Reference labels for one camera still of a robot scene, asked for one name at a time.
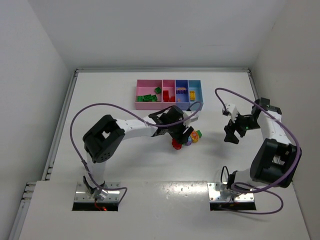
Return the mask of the purple lego brick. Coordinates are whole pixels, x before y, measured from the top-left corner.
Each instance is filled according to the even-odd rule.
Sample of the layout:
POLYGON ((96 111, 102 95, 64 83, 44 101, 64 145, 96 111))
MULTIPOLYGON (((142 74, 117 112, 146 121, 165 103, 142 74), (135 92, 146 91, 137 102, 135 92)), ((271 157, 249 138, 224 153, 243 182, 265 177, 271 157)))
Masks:
POLYGON ((183 94, 187 94, 188 90, 186 87, 177 87, 176 88, 176 94, 177 95, 183 95, 183 94))

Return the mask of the red lego brick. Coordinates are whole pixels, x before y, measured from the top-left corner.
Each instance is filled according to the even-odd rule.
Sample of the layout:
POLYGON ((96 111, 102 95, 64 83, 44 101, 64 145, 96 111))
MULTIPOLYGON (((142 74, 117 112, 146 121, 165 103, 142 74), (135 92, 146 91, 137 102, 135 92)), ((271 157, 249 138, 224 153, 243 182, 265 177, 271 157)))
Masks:
POLYGON ((168 102, 175 102, 175 96, 170 96, 169 91, 168 90, 164 90, 162 92, 162 99, 163 102, 168 103, 168 102))

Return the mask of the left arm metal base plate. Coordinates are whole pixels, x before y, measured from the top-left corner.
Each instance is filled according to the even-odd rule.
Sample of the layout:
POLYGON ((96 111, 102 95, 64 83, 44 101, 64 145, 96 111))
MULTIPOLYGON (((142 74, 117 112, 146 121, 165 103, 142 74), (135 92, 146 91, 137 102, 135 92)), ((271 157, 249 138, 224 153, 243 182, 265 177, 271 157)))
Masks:
POLYGON ((95 190, 93 193, 90 193, 84 183, 78 182, 75 189, 74 202, 93 203, 95 200, 98 203, 118 203, 120 191, 111 188, 110 190, 95 190))

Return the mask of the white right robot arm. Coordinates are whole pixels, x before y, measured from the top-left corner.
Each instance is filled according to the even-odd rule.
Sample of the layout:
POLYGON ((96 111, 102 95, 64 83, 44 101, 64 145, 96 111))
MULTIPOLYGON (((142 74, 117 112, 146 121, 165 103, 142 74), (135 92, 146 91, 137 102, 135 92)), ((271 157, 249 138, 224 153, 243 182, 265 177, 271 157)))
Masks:
POLYGON ((287 137, 282 122, 282 111, 272 106, 267 98, 255 100, 251 113, 241 115, 235 104, 228 103, 222 113, 230 120, 224 127, 227 143, 238 144, 237 132, 244 137, 249 130, 259 129, 262 133, 263 143, 254 157, 250 168, 234 171, 227 178, 226 188, 229 191, 247 191, 244 184, 255 187, 267 186, 278 179, 281 182, 276 186, 287 188, 293 179, 295 170, 302 156, 302 150, 297 148, 287 137))

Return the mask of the yellow lego brick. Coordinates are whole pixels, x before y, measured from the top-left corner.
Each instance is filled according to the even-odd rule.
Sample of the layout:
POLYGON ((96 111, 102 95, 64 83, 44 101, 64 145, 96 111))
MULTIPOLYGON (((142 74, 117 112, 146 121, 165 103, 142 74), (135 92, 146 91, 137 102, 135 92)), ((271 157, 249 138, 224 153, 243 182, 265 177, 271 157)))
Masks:
POLYGON ((194 102, 194 101, 196 100, 196 92, 195 92, 194 90, 191 90, 191 91, 189 92, 189 100, 190 100, 191 102, 194 102))

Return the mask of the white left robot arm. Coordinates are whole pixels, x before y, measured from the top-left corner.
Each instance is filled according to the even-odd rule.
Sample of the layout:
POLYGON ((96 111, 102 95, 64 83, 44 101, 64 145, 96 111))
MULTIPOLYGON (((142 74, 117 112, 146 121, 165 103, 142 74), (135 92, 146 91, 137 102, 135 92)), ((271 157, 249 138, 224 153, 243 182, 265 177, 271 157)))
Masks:
POLYGON ((194 130, 190 124, 198 120, 194 111, 173 105, 139 119, 115 119, 103 116, 82 138, 86 151, 87 173, 83 183, 88 193, 97 194, 106 187, 104 171, 109 160, 124 140, 158 137, 169 134, 177 144, 185 144, 194 130))

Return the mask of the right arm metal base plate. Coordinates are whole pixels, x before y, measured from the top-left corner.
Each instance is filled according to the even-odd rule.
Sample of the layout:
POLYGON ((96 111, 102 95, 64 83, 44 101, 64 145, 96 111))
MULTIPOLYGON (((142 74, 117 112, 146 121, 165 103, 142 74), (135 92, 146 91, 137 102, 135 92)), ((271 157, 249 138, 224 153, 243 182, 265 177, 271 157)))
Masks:
POLYGON ((221 182, 208 182, 208 197, 211 204, 225 203, 253 203, 255 201, 252 193, 237 193, 227 189, 227 185, 221 182))

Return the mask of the green square lego brick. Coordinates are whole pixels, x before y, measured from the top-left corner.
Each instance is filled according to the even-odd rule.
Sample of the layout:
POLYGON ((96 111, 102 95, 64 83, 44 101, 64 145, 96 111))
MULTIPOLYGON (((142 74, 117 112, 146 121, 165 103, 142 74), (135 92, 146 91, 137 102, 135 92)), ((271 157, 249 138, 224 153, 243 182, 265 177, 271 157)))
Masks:
POLYGON ((200 130, 197 130, 196 132, 197 132, 197 134, 198 134, 198 137, 201 138, 201 137, 202 137, 201 131, 200 131, 200 130))

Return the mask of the green sloped lego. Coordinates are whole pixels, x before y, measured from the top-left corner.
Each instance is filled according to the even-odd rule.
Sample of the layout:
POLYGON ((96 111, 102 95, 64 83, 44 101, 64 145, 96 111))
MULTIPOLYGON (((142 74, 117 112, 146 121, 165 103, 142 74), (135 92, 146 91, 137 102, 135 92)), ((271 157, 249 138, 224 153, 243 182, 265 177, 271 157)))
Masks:
POLYGON ((153 96, 151 94, 147 95, 138 95, 136 97, 137 102, 152 102, 153 101, 153 96))

